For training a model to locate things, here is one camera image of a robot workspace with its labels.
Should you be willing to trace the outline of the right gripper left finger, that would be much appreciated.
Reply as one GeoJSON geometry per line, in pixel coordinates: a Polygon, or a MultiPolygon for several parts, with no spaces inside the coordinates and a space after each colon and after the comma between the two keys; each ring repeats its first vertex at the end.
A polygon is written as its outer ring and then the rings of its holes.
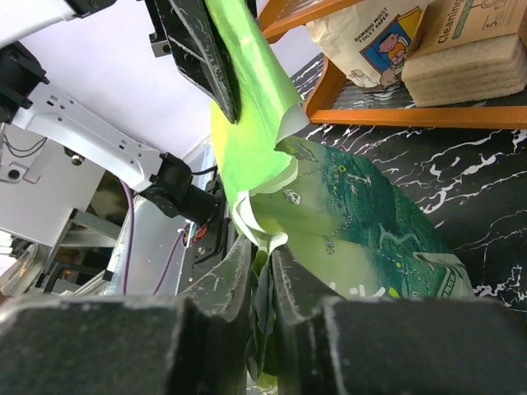
{"type": "Polygon", "coordinates": [[[2,393],[245,393],[251,253],[238,238],[181,295],[7,301],[2,393]]]}

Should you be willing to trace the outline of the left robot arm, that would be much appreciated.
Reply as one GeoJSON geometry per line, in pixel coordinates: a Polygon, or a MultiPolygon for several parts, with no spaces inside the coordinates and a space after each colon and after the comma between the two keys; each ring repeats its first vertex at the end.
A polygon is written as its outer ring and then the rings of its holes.
{"type": "MultiPolygon", "coordinates": [[[[1,121],[53,140],[93,161],[153,202],[166,216],[209,225],[223,199],[193,185],[179,158],[144,146],[54,86],[21,43],[61,21],[86,18],[107,1],[4,1],[1,4],[1,121]]],[[[240,119],[233,63],[203,1],[149,1],[153,49],[170,54],[180,73],[211,97],[231,123],[240,119]]]]}

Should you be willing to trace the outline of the orange wooden shelf rack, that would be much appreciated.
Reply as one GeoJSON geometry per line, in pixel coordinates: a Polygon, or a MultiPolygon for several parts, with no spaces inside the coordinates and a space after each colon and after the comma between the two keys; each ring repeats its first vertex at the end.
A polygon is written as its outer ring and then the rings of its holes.
{"type": "MultiPolygon", "coordinates": [[[[269,0],[258,13],[260,28],[270,43],[289,30],[355,5],[355,1],[269,0]]],[[[526,127],[526,92],[456,106],[417,108],[403,85],[372,92],[352,83],[327,58],[305,99],[312,123],[438,128],[522,129],[526,127]]]]}

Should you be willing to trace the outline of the green litter bag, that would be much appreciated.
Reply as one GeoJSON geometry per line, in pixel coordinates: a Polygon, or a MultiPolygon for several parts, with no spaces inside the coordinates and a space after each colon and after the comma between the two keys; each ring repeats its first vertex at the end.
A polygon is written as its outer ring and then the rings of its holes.
{"type": "Polygon", "coordinates": [[[426,216],[367,158],[299,138],[301,98],[242,1],[208,1],[240,88],[231,122],[211,109],[212,146],[236,229],[252,264],[246,365],[277,392],[272,252],[287,246],[331,290],[350,298],[464,298],[463,263],[426,216]]]}

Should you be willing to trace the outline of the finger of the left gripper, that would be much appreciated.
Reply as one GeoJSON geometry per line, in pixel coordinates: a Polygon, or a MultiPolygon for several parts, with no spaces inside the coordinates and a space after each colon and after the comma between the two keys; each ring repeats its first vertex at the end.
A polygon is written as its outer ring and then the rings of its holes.
{"type": "Polygon", "coordinates": [[[172,56],[180,74],[215,101],[230,123],[240,120],[240,88],[204,1],[147,1],[156,57],[172,56]]]}

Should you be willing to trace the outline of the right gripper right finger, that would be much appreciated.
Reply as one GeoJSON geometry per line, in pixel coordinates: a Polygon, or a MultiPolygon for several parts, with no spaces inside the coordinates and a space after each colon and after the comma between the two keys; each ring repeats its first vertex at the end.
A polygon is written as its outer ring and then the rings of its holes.
{"type": "Polygon", "coordinates": [[[347,300],[272,256],[281,394],[523,394],[526,326],[486,299],[347,300]]]}

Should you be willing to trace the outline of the tan sponge pack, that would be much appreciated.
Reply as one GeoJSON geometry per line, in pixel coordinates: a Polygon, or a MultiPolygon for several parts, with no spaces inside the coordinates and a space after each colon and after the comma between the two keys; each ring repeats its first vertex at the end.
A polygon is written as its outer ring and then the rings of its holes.
{"type": "Polygon", "coordinates": [[[430,2],[402,80],[418,107],[521,92],[526,87],[526,3],[430,2]]]}

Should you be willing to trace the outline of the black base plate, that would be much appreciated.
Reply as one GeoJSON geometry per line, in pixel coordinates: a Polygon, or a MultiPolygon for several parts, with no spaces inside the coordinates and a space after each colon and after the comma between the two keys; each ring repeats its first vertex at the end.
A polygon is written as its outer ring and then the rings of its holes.
{"type": "Polygon", "coordinates": [[[228,204],[220,177],[210,180],[205,191],[217,199],[216,216],[201,225],[189,239],[184,253],[176,294],[182,294],[191,285],[209,273],[225,257],[230,219],[228,204]]]}

